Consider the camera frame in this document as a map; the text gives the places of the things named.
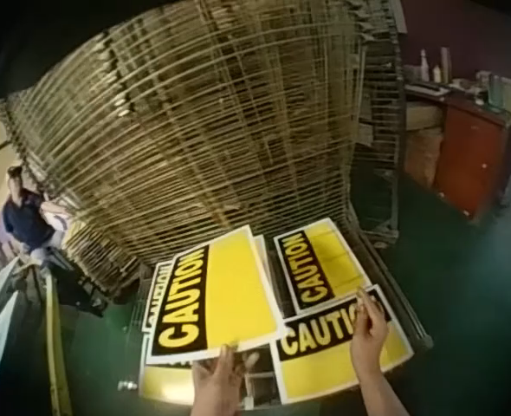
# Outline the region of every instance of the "man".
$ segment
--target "man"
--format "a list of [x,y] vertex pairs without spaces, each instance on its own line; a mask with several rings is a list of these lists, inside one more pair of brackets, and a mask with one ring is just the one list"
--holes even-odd
[[[369,416],[409,416],[380,370],[378,358],[388,334],[385,317],[364,290],[358,290],[360,306],[354,323],[350,354]],[[235,364],[234,350],[224,347],[212,369],[194,362],[194,406],[191,416],[234,416],[240,402],[244,374],[257,361],[251,355]]]
[[29,253],[36,263],[42,264],[48,257],[48,247],[61,247],[63,233],[46,222],[41,210],[63,215],[68,212],[24,188],[22,173],[20,166],[12,166],[7,171],[10,197],[3,206],[3,225],[11,242],[21,252]]

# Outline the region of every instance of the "human hand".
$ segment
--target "human hand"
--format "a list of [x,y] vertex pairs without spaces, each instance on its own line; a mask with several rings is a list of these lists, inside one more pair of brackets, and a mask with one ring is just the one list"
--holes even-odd
[[243,377],[258,359],[259,354],[253,353],[235,366],[235,349],[225,345],[210,367],[195,361],[192,365],[195,395],[191,416],[232,416],[240,404]]
[[379,357],[388,335],[388,327],[385,316],[371,297],[362,289],[358,289],[357,296],[361,303],[354,324],[350,354],[353,368],[361,382],[362,379],[381,375]]

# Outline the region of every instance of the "cabinet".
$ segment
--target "cabinet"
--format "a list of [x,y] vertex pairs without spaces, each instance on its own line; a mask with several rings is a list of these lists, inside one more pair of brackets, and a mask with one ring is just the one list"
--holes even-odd
[[447,103],[434,187],[469,217],[480,213],[495,196],[510,125],[506,116],[471,103]]

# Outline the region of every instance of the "white bottle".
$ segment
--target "white bottle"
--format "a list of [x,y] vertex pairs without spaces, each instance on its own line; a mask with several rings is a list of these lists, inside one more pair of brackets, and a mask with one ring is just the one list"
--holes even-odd
[[427,62],[427,53],[421,49],[421,81],[430,81],[429,63]]
[[436,65],[432,70],[432,80],[438,84],[443,81],[443,71],[440,70],[438,65]]

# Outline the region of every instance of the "green floor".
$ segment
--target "green floor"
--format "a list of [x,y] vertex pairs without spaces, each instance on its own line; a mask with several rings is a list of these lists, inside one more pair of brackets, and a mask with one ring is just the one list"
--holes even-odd
[[[400,239],[383,253],[432,335],[393,383],[414,415],[501,414],[511,406],[511,207],[470,224],[408,179],[400,189]],[[131,309],[103,320],[67,313],[64,343],[74,414],[182,415],[187,409],[117,391],[135,380],[139,339]],[[358,392],[273,414],[363,414]]]

